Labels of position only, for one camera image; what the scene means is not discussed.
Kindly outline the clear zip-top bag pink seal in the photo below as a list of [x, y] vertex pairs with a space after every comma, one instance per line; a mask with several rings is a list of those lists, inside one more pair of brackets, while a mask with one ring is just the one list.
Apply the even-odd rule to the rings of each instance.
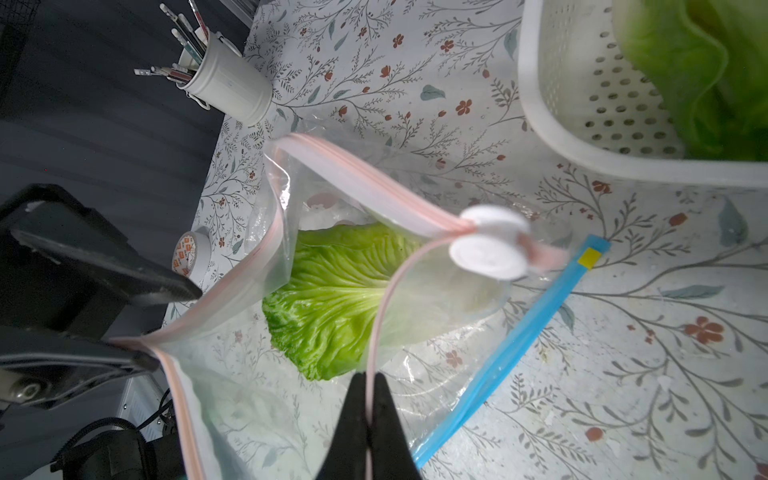
[[383, 373], [423, 466], [579, 280], [559, 224], [470, 205], [392, 148], [267, 142], [241, 260], [159, 331], [190, 479], [308, 479], [350, 380]]

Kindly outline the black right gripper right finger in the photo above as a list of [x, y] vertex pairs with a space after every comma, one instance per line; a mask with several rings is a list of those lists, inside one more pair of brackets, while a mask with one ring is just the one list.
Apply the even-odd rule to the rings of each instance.
[[369, 451], [374, 480], [421, 480], [400, 423], [386, 377], [377, 373], [373, 383]]

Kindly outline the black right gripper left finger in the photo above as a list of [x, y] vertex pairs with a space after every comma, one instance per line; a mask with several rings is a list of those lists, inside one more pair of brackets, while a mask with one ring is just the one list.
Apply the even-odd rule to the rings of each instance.
[[365, 413], [366, 375], [350, 382], [336, 429], [317, 480], [363, 480], [366, 475], [368, 424]]

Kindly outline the chinese cabbage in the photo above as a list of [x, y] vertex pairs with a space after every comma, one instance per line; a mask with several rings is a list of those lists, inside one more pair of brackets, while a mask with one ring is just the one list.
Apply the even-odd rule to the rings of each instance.
[[309, 381], [357, 369], [386, 287], [421, 246], [382, 223], [300, 231], [288, 283], [262, 300], [272, 346]]
[[766, 2], [615, 1], [612, 22], [688, 157], [766, 161]]

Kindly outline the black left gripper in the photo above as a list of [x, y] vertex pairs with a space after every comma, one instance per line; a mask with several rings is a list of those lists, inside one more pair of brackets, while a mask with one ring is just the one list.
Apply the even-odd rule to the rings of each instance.
[[1, 407], [52, 409], [159, 361], [104, 343], [120, 298], [196, 300], [190, 279], [124, 244], [63, 187], [30, 184], [1, 205]]

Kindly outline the clear zip-top bag blue seal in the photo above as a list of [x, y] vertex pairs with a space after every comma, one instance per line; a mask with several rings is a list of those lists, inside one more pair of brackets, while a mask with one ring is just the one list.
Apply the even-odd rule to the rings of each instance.
[[[565, 306], [609, 243], [588, 237], [551, 284], [526, 281], [487, 315], [420, 343], [379, 349], [406, 442], [417, 466], [471, 418]], [[232, 335], [226, 342], [224, 335]], [[330, 447], [350, 374], [309, 381], [267, 342], [260, 313], [241, 314], [209, 340], [195, 383], [221, 479], [307, 479]]]

